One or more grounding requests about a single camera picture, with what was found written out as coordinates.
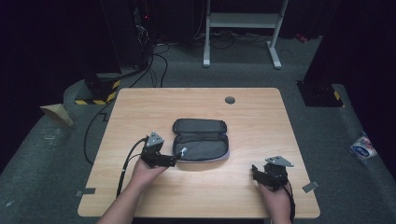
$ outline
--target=dark background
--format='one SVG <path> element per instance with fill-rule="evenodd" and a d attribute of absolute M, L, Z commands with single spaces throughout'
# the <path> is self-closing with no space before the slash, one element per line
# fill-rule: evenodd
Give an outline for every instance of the dark background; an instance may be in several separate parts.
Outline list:
<path fill-rule="evenodd" d="M 255 12 L 261 3 L 259 0 L 243 5 L 237 2 L 219 0 L 213 4 L 214 9 L 223 11 L 238 8 Z M 1 170 L 42 117 L 40 105 L 62 103 L 64 90 L 86 75 L 82 64 L 87 64 L 93 72 L 100 72 L 99 65 L 92 59 L 92 49 L 97 48 L 88 47 L 84 41 L 100 38 L 101 41 L 96 42 L 108 52 L 106 59 L 115 61 L 99 1 L 86 1 L 77 7 L 80 15 L 95 25 L 86 30 L 86 39 L 73 35 L 75 30 L 69 27 L 70 7 L 67 6 L 77 3 L 67 0 L 1 2 Z M 190 4 L 193 6 L 188 7 L 193 14 L 192 26 L 196 29 L 202 2 L 191 0 Z M 278 6 L 271 0 L 265 4 L 270 6 L 268 10 Z M 392 164 L 396 128 L 392 105 L 396 88 L 394 9 L 392 1 L 290 1 L 280 36 L 294 38 L 300 34 L 310 39 L 324 35 L 305 81 L 346 86 L 364 130 L 390 172 L 396 174 Z"/>

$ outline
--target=yellow black warning tape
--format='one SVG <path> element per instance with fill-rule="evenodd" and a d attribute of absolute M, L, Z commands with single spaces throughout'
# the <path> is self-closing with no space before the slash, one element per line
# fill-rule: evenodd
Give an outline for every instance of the yellow black warning tape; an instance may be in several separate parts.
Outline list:
<path fill-rule="evenodd" d="M 117 88 L 120 85 L 120 81 L 114 82 L 111 92 L 107 96 L 106 99 L 76 99 L 75 102 L 77 105 L 106 105 L 112 102 L 116 96 Z"/>

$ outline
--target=wooden table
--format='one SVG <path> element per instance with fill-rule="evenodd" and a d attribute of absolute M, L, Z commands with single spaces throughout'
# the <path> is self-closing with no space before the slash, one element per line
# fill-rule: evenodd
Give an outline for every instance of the wooden table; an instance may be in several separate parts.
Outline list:
<path fill-rule="evenodd" d="M 232 96 L 229 105 L 225 98 Z M 78 208 L 83 217 L 99 217 L 116 198 L 122 165 L 131 147 L 155 131 L 170 155 L 176 119 L 222 119 L 228 125 L 231 156 L 226 161 L 177 163 L 160 175 L 142 196 L 136 217 L 268 217 L 251 164 L 263 170 L 265 158 L 282 156 L 293 186 L 297 218 L 319 215 L 304 161 L 280 92 L 272 88 L 196 88 L 120 90 L 102 144 Z M 143 144 L 134 154 L 140 153 Z M 130 180 L 135 159 L 124 180 Z"/>

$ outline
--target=forearm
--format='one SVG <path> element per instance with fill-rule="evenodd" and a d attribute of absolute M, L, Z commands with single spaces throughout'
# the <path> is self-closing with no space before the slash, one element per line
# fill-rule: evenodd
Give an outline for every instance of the forearm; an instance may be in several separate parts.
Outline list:
<path fill-rule="evenodd" d="M 103 223 L 117 223 L 117 224 L 131 224 L 134 220 L 134 212 L 143 190 L 128 184 L 125 190 L 117 197 L 117 199 L 110 205 L 103 216 L 97 222 Z"/>

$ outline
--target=white metal frame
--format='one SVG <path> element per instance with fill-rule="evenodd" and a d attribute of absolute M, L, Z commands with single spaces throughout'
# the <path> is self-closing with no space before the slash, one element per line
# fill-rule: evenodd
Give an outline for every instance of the white metal frame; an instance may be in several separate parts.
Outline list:
<path fill-rule="evenodd" d="M 267 47 L 276 69 L 282 67 L 275 50 L 279 30 L 285 16 L 289 0 L 283 0 L 279 13 L 253 14 L 253 13 L 211 13 L 210 0 L 207 0 L 204 67 L 210 66 L 210 28 L 211 27 L 240 27 L 240 28 L 272 28 L 272 40 L 267 41 Z"/>

